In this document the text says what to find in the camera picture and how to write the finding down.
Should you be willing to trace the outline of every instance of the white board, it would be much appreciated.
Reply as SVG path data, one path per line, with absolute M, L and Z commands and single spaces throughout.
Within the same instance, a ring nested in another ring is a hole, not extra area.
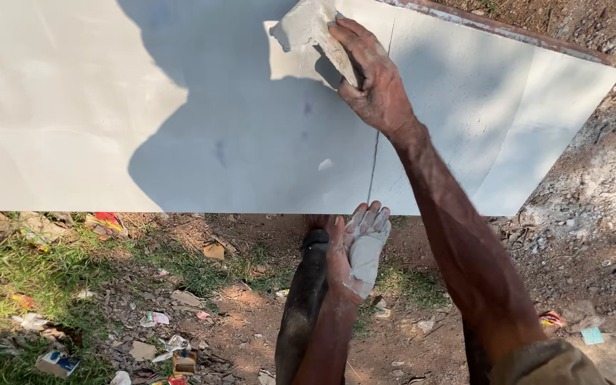
M 268 37 L 294 3 L 0 0 L 0 210 L 350 213 L 370 196 L 417 214 L 390 145 L 319 54 Z M 483 214 L 514 214 L 616 81 L 411 10 L 337 4 L 391 43 Z

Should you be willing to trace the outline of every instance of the white panel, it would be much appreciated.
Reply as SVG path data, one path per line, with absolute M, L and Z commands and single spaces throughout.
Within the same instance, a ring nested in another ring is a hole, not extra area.
M 485 215 L 517 213 L 616 81 L 615 68 L 405 10 L 389 55 L 417 118 Z M 383 135 L 370 199 L 419 214 Z

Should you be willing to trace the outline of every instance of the dark stain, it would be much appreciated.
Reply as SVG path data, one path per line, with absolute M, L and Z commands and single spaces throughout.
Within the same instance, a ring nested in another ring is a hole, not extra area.
M 222 167 L 227 168 L 227 162 L 225 161 L 225 142 L 223 140 L 218 140 L 216 142 L 216 159 L 218 159 Z

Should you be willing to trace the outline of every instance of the ground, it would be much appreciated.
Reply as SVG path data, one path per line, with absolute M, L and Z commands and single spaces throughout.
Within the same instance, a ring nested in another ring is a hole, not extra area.
M 609 53 L 616 66 L 616 1 L 446 4 Z M 260 369 L 274 373 L 286 299 L 278 291 L 289 287 L 298 264 L 302 216 L 123 213 L 128 237 L 102 241 L 83 224 L 85 214 L 74 213 L 72 234 L 48 251 L 12 232 L 18 217 L 0 215 L 0 384 L 107 384 L 119 369 L 169 375 L 170 360 L 137 363 L 121 349 L 142 340 L 160 354 L 158 338 L 174 334 L 200 348 L 201 377 L 190 383 L 257 384 Z M 616 383 L 616 86 L 519 214 L 487 223 L 510 250 L 536 310 L 555 310 L 567 323 L 546 331 L 580 347 Z M 346 380 L 467 383 L 459 313 L 436 271 L 424 225 L 415 216 L 394 217 L 392 224 L 376 292 L 354 331 Z M 210 241 L 225 246 L 225 260 L 203 256 Z M 176 289 L 205 297 L 202 307 L 213 323 L 173 309 Z M 95 296 L 78 298 L 83 291 Z M 13 321 L 26 311 L 12 298 L 16 293 L 32 296 L 29 311 L 45 315 L 56 332 L 26 332 Z M 391 309 L 388 318 L 374 315 L 379 309 L 371 301 L 379 295 Z M 148 310 L 166 313 L 170 324 L 141 327 Z M 426 333 L 416 326 L 429 320 Z M 583 345 L 580 330 L 595 326 L 605 342 Z M 53 335 L 82 360 L 67 381 L 34 368 Z

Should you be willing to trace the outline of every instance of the small box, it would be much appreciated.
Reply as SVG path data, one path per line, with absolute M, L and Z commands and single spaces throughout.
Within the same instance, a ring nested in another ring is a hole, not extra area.
M 80 364 L 79 358 L 73 358 L 64 349 L 59 349 L 55 345 L 52 345 L 47 353 L 37 358 L 35 366 L 37 366 L 37 369 L 40 371 L 52 373 L 56 377 L 65 380 L 73 374 L 78 364 Z

